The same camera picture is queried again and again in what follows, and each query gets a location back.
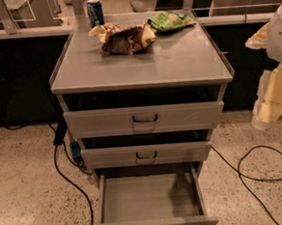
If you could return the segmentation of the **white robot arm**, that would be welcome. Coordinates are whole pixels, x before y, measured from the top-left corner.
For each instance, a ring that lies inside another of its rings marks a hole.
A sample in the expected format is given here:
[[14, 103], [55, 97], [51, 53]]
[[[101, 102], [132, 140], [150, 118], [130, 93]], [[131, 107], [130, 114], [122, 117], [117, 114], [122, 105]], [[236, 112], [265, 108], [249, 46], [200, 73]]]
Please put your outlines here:
[[275, 70], [264, 70], [258, 84], [251, 124], [267, 129], [282, 115], [282, 5], [270, 21], [244, 44], [251, 49], [266, 49], [269, 59], [278, 63]]

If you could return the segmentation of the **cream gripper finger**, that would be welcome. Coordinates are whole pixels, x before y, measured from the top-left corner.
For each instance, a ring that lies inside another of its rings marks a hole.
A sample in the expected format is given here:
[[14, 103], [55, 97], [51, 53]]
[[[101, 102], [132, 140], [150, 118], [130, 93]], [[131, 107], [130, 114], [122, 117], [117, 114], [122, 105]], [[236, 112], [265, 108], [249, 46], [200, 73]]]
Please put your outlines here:
[[282, 116], [282, 63], [273, 71], [263, 71], [252, 116], [252, 126], [260, 130], [267, 129]]
[[268, 23], [264, 24], [254, 35], [248, 38], [245, 42], [245, 46], [251, 49], [264, 49], [267, 47], [268, 40]]

